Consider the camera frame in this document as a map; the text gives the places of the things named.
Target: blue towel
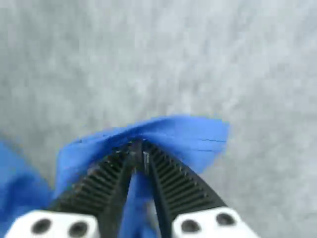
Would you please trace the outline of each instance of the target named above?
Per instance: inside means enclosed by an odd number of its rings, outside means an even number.
[[[55,191],[23,159],[0,144],[0,236],[14,219],[28,211],[41,209],[78,180],[94,162],[113,147],[133,138],[147,139],[177,156],[197,173],[209,166],[225,146],[228,124],[204,117],[172,116],[152,119],[127,127],[113,128],[78,139],[61,149],[56,166]],[[143,220],[130,219],[150,195],[142,175],[130,184],[120,237],[143,233]]]

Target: blue cloth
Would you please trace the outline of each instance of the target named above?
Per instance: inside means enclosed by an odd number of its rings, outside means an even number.
[[[133,138],[147,139],[161,146],[182,159],[195,172],[201,173],[224,149],[227,134],[228,124],[220,120],[172,116],[113,128],[78,139],[62,148],[58,155],[53,196],[34,170],[2,146],[0,166],[4,171],[0,173],[0,192],[3,194],[0,219],[7,222],[1,223],[0,235],[5,233],[14,218],[47,206],[52,198],[58,197],[76,182],[92,163],[108,154],[113,147]],[[140,174],[133,176],[119,237],[152,237],[152,231],[145,226],[143,211],[144,202],[150,198],[151,188],[147,179]]]

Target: blue fabric fold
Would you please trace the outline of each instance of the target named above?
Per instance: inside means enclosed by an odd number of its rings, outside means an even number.
[[[4,234],[14,219],[33,209],[47,206],[68,186],[76,182],[96,161],[133,138],[147,139],[177,156],[197,173],[211,165],[225,146],[228,124],[221,120],[192,116],[161,117],[95,133],[61,149],[56,166],[55,191],[18,156],[0,147],[0,232]],[[6,168],[14,168],[9,173]],[[143,204],[151,198],[146,178],[135,175],[130,183],[119,237],[143,237],[149,234]]]

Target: gray carpet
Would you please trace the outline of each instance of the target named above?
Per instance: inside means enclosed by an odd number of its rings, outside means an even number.
[[[0,0],[0,133],[53,184],[88,133],[231,124],[207,182],[263,238],[317,237],[315,0]]]

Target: screw hole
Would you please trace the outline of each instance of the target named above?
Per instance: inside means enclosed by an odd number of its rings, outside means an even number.
[[[76,222],[70,227],[68,234],[72,238],[80,238],[86,234],[87,230],[88,225],[86,222]]]
[[[216,220],[221,226],[232,226],[235,224],[234,218],[227,213],[218,214]]]
[[[182,223],[182,231],[185,233],[196,233],[200,230],[199,224],[194,220],[186,220]]]
[[[44,234],[50,227],[51,221],[49,219],[41,219],[32,226],[32,233],[36,235]]]

